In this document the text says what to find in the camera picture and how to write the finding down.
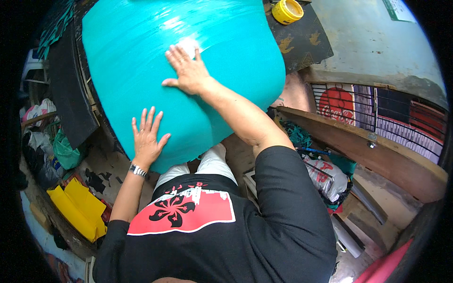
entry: coca-cola logo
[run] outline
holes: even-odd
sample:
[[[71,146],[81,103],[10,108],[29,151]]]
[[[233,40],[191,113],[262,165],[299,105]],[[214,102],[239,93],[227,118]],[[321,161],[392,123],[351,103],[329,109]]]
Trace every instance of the coca-cola logo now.
[[[344,89],[331,87],[319,99],[319,112],[339,122],[354,125],[352,95]]]

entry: metal watch band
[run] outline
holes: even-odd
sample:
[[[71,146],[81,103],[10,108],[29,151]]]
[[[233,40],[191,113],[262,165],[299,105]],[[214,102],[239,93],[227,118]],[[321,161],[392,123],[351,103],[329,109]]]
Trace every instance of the metal watch band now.
[[[146,172],[143,171],[140,167],[138,167],[137,165],[135,164],[130,164],[130,167],[129,167],[129,171],[131,171],[132,173],[134,173],[135,175],[139,175],[139,176],[142,176],[143,178],[146,177]]]

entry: teal foam sheet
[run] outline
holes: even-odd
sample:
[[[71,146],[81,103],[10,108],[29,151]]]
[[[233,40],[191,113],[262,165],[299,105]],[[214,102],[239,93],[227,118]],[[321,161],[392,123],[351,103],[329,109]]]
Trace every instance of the teal foam sheet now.
[[[151,165],[159,173],[233,133],[198,96],[161,86],[176,77],[164,55],[171,44],[198,44],[211,76],[263,110],[284,87],[283,58],[261,0],[99,0],[82,20],[82,42],[101,106],[129,159],[132,117],[138,123],[151,106],[164,112],[158,139],[172,137]]]

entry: concrete wall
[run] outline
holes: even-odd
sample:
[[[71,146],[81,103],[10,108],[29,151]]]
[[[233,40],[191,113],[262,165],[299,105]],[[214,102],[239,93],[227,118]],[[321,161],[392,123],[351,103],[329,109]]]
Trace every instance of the concrete wall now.
[[[316,0],[334,56],[301,71],[307,82],[394,85],[447,109],[445,86],[417,23],[390,19],[382,0]]]

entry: yellow paper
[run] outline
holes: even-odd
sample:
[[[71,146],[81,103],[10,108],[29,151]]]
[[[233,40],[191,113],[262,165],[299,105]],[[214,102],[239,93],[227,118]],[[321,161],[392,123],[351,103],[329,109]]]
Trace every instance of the yellow paper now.
[[[106,205],[92,195],[76,178],[63,191],[60,186],[47,191],[63,216],[88,240],[94,242],[106,234],[101,215]]]

